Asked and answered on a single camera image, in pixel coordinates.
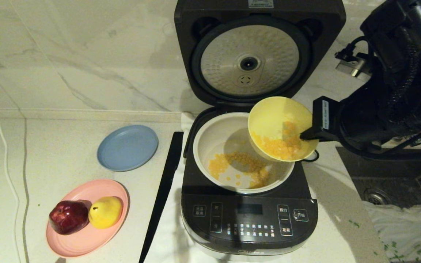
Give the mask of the long black flat strip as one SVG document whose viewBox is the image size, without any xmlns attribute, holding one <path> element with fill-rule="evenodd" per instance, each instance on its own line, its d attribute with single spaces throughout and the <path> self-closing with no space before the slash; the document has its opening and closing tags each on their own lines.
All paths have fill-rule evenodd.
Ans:
<svg viewBox="0 0 421 263">
<path fill-rule="evenodd" d="M 173 133 L 138 263 L 145 262 L 158 228 L 163 209 L 170 193 L 174 173 L 177 170 L 182 155 L 183 136 L 184 132 L 182 131 Z"/>
</svg>

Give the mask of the black rice cooker base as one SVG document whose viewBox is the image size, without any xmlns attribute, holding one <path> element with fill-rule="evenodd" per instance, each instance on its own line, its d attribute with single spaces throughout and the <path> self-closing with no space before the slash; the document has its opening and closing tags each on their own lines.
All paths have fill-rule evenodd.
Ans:
<svg viewBox="0 0 421 263">
<path fill-rule="evenodd" d="M 183 153 L 182 221 L 191 239 L 213 258 L 270 261 L 307 242 L 317 226 L 318 203 L 300 161 L 281 186 L 259 194 L 234 193 L 203 175 L 194 161 L 194 137 L 207 121 L 232 112 L 237 111 L 207 109 L 190 129 Z"/>
</svg>

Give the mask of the yellow bowl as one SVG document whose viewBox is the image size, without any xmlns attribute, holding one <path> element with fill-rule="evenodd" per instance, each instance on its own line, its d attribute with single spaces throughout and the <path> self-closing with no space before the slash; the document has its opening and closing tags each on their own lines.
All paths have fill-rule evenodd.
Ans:
<svg viewBox="0 0 421 263">
<path fill-rule="evenodd" d="M 300 139 L 311 122 L 309 109 L 293 99 L 280 96 L 262 99 L 249 113 L 247 126 L 251 145 L 267 160 L 284 163 L 307 160 L 319 143 Z"/>
</svg>

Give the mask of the red apple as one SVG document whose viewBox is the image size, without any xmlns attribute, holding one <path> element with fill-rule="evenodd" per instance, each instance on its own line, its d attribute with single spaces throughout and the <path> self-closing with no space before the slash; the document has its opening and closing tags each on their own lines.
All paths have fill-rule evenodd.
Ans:
<svg viewBox="0 0 421 263">
<path fill-rule="evenodd" d="M 49 225 L 60 235 L 71 235 L 89 224 L 88 214 L 85 201 L 64 200 L 49 213 Z"/>
</svg>

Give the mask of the white green patterned cloth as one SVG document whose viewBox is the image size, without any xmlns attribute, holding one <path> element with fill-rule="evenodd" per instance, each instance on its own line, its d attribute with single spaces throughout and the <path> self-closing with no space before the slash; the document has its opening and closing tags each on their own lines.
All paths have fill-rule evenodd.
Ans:
<svg viewBox="0 0 421 263">
<path fill-rule="evenodd" d="M 421 205 L 399 208 L 364 201 L 364 207 L 391 263 L 421 263 Z"/>
</svg>

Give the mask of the black rice cooker lid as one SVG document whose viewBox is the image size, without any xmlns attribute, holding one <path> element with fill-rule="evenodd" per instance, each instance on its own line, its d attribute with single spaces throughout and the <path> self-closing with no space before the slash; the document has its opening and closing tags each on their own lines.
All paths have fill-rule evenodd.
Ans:
<svg viewBox="0 0 421 263">
<path fill-rule="evenodd" d="M 212 106 L 294 96 L 345 22 L 342 0 L 178 0 L 174 10 L 192 92 Z"/>
</svg>

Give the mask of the white inner pot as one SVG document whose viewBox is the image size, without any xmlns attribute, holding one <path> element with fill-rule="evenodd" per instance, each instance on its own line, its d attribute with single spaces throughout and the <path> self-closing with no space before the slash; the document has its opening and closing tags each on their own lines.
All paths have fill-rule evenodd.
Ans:
<svg viewBox="0 0 421 263">
<path fill-rule="evenodd" d="M 197 131 L 192 146 L 199 170 L 215 185 L 239 194 L 259 194 L 281 186 L 294 163 L 265 159 L 257 153 L 248 130 L 249 114 L 218 115 Z"/>
</svg>

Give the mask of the blue plate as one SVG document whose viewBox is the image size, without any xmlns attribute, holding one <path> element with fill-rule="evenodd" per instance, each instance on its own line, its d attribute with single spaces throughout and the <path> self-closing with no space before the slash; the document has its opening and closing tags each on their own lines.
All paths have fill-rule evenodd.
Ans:
<svg viewBox="0 0 421 263">
<path fill-rule="evenodd" d="M 97 150 L 97 160 L 104 168 L 126 172 L 139 168 L 155 155 L 159 138 L 152 128 L 130 125 L 107 135 Z"/>
</svg>

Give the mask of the yellow corn kernels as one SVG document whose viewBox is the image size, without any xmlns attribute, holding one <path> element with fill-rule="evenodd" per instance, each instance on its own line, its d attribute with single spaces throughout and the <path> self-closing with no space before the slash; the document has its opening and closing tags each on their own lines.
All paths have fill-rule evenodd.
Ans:
<svg viewBox="0 0 421 263">
<path fill-rule="evenodd" d="M 283 137 L 280 139 L 249 133 L 247 128 L 239 129 L 225 142 L 222 151 L 214 151 L 205 161 L 206 170 L 212 178 L 241 190 L 261 190 L 281 182 L 290 169 L 288 160 L 303 155 L 303 142 L 293 133 L 293 124 L 284 122 Z M 256 145 L 281 159 L 282 163 L 266 160 L 252 148 L 250 139 L 254 136 Z"/>
</svg>

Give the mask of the yellow pear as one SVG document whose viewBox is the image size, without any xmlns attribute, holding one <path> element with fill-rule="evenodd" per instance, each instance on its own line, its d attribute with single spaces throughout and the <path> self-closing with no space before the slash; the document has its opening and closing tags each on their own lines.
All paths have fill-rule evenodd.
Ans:
<svg viewBox="0 0 421 263">
<path fill-rule="evenodd" d="M 123 202 L 119 197 L 102 197 L 95 201 L 89 209 L 90 224 L 97 229 L 114 226 L 123 212 Z"/>
</svg>

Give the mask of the pink plate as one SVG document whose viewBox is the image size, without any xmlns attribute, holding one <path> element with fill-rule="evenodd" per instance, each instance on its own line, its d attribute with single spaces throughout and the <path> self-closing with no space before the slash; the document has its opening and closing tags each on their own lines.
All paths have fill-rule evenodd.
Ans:
<svg viewBox="0 0 421 263">
<path fill-rule="evenodd" d="M 62 200 L 86 200 L 95 202 L 99 198 L 114 196 L 122 201 L 122 211 L 117 223 L 107 229 L 97 229 L 91 224 L 71 235 L 56 233 L 49 223 L 46 225 L 46 242 L 61 258 L 78 258 L 88 255 L 106 245 L 122 228 L 129 210 L 129 195 L 126 188 L 111 179 L 86 182 L 67 193 Z"/>
</svg>

